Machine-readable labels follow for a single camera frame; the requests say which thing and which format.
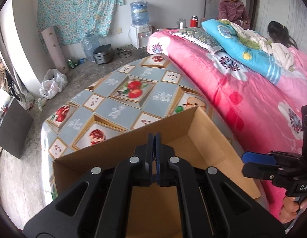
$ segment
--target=pink jacket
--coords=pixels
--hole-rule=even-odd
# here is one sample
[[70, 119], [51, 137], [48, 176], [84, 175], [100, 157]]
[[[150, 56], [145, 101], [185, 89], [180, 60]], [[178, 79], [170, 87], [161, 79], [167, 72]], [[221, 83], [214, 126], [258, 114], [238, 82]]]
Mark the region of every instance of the pink jacket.
[[218, 6], [219, 16], [218, 19], [229, 20], [233, 23], [242, 26], [240, 20], [245, 20], [248, 23], [245, 25], [245, 29], [249, 29], [251, 26], [251, 20], [245, 5], [238, 0], [236, 3], [232, 3], [230, 0], [220, 0]]

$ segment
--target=pink blanket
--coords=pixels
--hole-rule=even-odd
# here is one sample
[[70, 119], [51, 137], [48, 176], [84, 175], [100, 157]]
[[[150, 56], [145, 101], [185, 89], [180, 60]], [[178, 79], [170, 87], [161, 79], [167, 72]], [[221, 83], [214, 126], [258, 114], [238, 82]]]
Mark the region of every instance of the pink blanket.
[[[225, 52], [212, 56], [174, 31], [156, 32], [148, 52], [168, 55], [203, 91], [226, 120], [245, 151], [301, 153], [301, 107], [307, 105], [307, 56], [296, 57], [292, 72], [282, 71], [278, 87], [232, 59]], [[285, 190], [264, 181], [270, 213], [278, 218]]]

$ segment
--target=black hair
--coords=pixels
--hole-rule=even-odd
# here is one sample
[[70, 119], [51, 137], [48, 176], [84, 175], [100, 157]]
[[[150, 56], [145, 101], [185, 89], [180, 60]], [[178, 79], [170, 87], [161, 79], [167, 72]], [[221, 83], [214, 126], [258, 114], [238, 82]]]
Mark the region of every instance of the black hair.
[[281, 43], [287, 48], [293, 46], [296, 49], [299, 49], [294, 39], [290, 37], [287, 27], [279, 22], [272, 21], [269, 23], [268, 34], [272, 41], [275, 43]]

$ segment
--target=power outlet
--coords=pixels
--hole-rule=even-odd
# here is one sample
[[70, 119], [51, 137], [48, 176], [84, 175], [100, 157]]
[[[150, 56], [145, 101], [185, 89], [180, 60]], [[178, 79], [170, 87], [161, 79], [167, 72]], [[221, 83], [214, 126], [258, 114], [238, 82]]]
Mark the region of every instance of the power outlet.
[[122, 32], [123, 32], [122, 28], [114, 28], [113, 30], [111, 30], [112, 35], [120, 34]]

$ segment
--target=glass jar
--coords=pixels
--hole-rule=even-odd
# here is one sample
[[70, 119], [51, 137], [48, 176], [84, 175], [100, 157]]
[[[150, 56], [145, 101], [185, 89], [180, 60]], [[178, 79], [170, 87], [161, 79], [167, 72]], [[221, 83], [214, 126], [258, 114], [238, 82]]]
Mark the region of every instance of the glass jar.
[[178, 29], [182, 29], [186, 27], [186, 19], [180, 19], [177, 21]]

